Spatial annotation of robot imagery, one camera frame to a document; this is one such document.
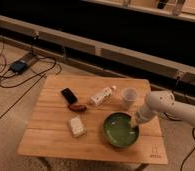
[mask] table leg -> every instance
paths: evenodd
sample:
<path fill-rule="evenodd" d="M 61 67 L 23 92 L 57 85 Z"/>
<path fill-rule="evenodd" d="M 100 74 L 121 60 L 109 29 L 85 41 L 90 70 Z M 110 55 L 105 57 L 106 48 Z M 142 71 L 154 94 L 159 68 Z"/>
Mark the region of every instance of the table leg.
<path fill-rule="evenodd" d="M 37 158 L 47 168 L 47 171 L 51 171 L 52 170 L 49 162 L 44 157 L 37 157 Z"/>
<path fill-rule="evenodd" d="M 138 168 L 135 169 L 135 171 L 143 171 L 146 167 L 148 167 L 148 164 L 142 163 Z"/>

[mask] white bottle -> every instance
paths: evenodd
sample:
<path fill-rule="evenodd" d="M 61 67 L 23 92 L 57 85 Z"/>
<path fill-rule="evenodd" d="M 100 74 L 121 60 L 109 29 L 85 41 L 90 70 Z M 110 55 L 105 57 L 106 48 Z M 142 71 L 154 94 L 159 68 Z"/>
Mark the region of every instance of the white bottle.
<path fill-rule="evenodd" d="M 111 96 L 114 90 L 116 90 L 116 86 L 106 87 L 102 91 L 98 92 L 94 96 L 91 97 L 90 103 L 99 106 L 103 103 L 107 98 Z"/>

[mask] small box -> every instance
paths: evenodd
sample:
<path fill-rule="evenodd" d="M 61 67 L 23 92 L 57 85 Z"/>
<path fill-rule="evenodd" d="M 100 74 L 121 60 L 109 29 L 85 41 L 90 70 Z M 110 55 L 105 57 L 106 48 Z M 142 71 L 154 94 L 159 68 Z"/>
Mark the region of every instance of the small box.
<path fill-rule="evenodd" d="M 86 127 L 81 121 L 81 118 L 79 115 L 77 117 L 72 118 L 69 121 L 69 126 L 72 130 L 72 134 L 74 137 L 79 137 L 86 133 Z"/>

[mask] power strip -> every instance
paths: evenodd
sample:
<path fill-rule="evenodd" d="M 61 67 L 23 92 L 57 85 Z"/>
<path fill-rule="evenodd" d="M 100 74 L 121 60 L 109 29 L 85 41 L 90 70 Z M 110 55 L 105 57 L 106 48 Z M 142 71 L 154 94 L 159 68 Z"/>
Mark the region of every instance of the power strip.
<path fill-rule="evenodd" d="M 11 70 L 12 72 L 20 75 L 24 71 L 26 71 L 30 66 L 35 64 L 36 61 L 37 61 L 36 55 L 34 55 L 31 52 L 27 53 L 22 58 L 20 58 L 19 60 L 13 62 L 10 65 L 9 70 Z"/>

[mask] cup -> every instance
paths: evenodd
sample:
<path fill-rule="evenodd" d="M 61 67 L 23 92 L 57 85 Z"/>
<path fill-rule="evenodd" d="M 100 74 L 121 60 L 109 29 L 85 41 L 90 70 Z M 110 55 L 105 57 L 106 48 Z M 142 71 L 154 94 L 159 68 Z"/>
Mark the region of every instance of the cup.
<path fill-rule="evenodd" d="M 133 88 L 125 88 L 122 90 L 122 106 L 128 110 L 137 99 L 137 92 Z"/>

